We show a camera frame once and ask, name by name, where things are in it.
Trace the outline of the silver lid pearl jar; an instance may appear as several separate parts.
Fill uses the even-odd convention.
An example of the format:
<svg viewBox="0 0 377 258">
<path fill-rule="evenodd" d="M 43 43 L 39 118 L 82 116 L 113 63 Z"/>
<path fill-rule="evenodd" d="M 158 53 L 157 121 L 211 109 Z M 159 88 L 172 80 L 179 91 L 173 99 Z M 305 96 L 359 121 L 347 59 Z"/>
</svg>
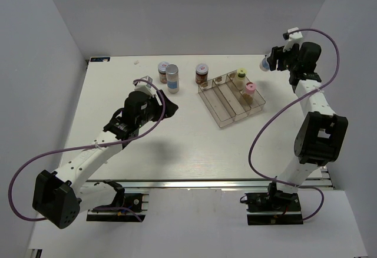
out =
<svg viewBox="0 0 377 258">
<path fill-rule="evenodd" d="M 172 94 L 179 92 L 179 77 L 177 65 L 169 64 L 166 67 L 166 79 L 168 91 Z"/>
<path fill-rule="evenodd" d="M 270 71 L 270 66 L 269 66 L 269 63 L 268 63 L 268 61 L 267 61 L 267 56 L 265 56 L 265 57 L 261 60 L 261 62 L 260 62 L 260 64 L 259 64 L 259 68 L 260 68 L 262 71 L 265 71 L 265 72 Z"/>
</svg>

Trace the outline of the pink cap spice bottle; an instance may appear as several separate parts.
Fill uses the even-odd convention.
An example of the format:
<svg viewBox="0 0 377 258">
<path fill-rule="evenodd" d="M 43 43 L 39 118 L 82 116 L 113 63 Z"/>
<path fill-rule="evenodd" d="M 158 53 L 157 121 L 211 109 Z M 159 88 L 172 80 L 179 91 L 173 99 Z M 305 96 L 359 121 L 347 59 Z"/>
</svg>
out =
<svg viewBox="0 0 377 258">
<path fill-rule="evenodd" d="M 253 82 L 248 82 L 242 92 L 242 97 L 248 105 L 252 105 L 254 99 L 254 93 L 256 91 L 256 85 Z"/>
</svg>

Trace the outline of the yellow cap spice bottle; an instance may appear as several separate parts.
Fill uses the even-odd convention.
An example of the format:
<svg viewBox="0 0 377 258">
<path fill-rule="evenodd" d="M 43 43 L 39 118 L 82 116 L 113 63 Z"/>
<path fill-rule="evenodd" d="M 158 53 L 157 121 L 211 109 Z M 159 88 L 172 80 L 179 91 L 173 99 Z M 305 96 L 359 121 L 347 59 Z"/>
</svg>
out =
<svg viewBox="0 0 377 258">
<path fill-rule="evenodd" d="M 236 76 L 235 76 L 233 82 L 234 82 L 236 88 L 239 91 L 243 90 L 243 88 L 245 86 L 246 74 L 247 74 L 247 70 L 244 69 L 244 68 L 239 68 L 236 71 Z"/>
</svg>

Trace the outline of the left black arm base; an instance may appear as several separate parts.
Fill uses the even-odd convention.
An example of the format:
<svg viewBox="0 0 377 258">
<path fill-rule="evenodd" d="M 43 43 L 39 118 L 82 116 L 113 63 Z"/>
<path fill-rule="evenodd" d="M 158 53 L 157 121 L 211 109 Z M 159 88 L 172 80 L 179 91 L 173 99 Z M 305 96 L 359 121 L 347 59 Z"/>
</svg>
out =
<svg viewBox="0 0 377 258">
<path fill-rule="evenodd" d="M 148 209 L 148 192 L 125 189 L 113 180 L 89 182 L 78 193 L 86 221 L 142 222 Z"/>
</svg>

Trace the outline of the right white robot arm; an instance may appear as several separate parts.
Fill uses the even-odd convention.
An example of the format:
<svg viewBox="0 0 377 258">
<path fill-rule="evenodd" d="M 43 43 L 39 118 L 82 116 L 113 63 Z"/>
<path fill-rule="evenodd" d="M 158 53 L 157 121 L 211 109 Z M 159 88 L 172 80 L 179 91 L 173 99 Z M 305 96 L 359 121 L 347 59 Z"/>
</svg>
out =
<svg viewBox="0 0 377 258">
<path fill-rule="evenodd" d="M 321 52 L 318 44 L 295 43 L 289 50 L 273 47 L 265 59 L 270 70 L 289 72 L 289 84 L 305 117 L 295 138 L 295 156 L 277 177 L 276 189 L 266 195 L 266 204 L 273 210 L 285 206 L 287 196 L 296 193 L 312 172 L 336 161 L 345 138 L 348 120 L 331 109 L 315 73 Z"/>
</svg>

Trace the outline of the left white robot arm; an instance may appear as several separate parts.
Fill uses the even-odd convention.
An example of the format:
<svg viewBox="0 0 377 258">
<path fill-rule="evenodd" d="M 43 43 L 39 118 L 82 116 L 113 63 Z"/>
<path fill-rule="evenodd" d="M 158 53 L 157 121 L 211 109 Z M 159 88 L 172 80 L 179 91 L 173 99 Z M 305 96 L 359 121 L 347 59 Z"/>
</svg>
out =
<svg viewBox="0 0 377 258">
<path fill-rule="evenodd" d="M 161 92 L 157 97 L 141 91 L 129 93 L 123 108 L 118 109 L 94 141 L 68 164 L 53 172 L 42 171 L 35 182 L 33 208 L 59 229 L 68 227 L 83 211 L 119 211 L 125 205 L 124 187 L 114 180 L 86 181 L 112 156 L 123 151 L 139 129 L 148 122 L 172 117 L 178 105 Z"/>
</svg>

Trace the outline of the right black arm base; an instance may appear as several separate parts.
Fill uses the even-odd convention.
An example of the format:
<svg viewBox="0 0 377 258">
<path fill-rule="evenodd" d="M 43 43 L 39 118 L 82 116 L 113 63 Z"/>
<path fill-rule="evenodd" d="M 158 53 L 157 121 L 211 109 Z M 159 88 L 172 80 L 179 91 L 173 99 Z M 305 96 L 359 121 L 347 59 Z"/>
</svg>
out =
<svg viewBox="0 0 377 258">
<path fill-rule="evenodd" d="M 269 184 L 267 192 L 246 193 L 240 203 L 246 205 L 249 226 L 303 224 L 298 194 L 279 191 L 274 182 Z"/>
</svg>

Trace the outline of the left red label spice jar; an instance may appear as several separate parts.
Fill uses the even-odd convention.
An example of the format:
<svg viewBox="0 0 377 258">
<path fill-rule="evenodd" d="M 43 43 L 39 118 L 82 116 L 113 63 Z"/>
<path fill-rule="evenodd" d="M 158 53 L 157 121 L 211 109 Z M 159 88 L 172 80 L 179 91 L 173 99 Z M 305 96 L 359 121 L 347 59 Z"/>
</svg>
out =
<svg viewBox="0 0 377 258">
<path fill-rule="evenodd" d="M 168 62 L 160 62 L 157 66 L 158 69 L 158 76 L 161 83 L 166 84 L 167 78 L 166 78 L 166 68 L 170 64 Z"/>
</svg>

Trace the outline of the red label spice jar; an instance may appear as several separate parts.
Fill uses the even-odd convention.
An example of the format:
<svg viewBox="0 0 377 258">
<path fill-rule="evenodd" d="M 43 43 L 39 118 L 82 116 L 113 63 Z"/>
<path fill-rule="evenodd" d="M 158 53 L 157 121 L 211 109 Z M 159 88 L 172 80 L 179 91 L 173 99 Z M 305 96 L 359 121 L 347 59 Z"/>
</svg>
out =
<svg viewBox="0 0 377 258">
<path fill-rule="evenodd" d="M 207 64 L 201 63 L 196 66 L 196 83 L 201 84 L 207 81 L 209 67 Z"/>
<path fill-rule="evenodd" d="M 170 64 L 168 62 L 160 62 L 157 66 L 158 69 L 158 76 L 161 83 L 166 84 L 167 78 L 166 78 L 166 68 Z"/>
</svg>

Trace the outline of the left blue corner sticker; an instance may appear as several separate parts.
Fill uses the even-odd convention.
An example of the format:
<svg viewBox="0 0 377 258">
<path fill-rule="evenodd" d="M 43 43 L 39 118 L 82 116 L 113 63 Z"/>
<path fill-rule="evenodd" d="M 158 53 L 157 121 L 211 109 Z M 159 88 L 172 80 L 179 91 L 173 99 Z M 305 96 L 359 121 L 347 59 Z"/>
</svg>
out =
<svg viewBox="0 0 377 258">
<path fill-rule="evenodd" d="M 110 57 L 91 57 L 90 62 L 108 62 Z"/>
</svg>

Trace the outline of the right red label spice jar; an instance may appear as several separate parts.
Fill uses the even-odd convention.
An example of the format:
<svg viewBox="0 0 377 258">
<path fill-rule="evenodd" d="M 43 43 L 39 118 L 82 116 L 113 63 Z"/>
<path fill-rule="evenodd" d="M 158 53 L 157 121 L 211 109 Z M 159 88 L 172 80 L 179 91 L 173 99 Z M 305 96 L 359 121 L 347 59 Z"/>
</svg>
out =
<svg viewBox="0 0 377 258">
<path fill-rule="evenodd" d="M 207 81 L 209 67 L 207 64 L 201 63 L 196 66 L 196 83 L 201 84 Z"/>
</svg>

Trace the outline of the clear acrylic organizer tray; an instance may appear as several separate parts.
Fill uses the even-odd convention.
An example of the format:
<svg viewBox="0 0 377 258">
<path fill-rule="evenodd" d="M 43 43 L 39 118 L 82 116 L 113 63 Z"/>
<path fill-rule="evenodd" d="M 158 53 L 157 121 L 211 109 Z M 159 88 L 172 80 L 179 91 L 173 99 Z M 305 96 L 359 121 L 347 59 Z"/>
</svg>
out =
<svg viewBox="0 0 377 258">
<path fill-rule="evenodd" d="M 256 89 L 252 105 L 248 105 L 233 80 L 236 71 L 212 78 L 198 85 L 198 94 L 220 128 L 262 111 L 265 100 Z M 246 75 L 245 85 L 251 82 Z"/>
</svg>

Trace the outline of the aluminium front frame rail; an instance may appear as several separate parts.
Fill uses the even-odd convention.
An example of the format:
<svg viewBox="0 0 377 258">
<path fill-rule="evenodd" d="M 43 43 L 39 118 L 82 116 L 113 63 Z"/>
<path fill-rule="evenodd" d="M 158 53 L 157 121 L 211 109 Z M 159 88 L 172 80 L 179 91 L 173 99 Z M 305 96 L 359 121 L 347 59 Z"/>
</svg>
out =
<svg viewBox="0 0 377 258">
<path fill-rule="evenodd" d="M 265 188 L 270 180 L 114 180 L 125 188 Z"/>
</svg>

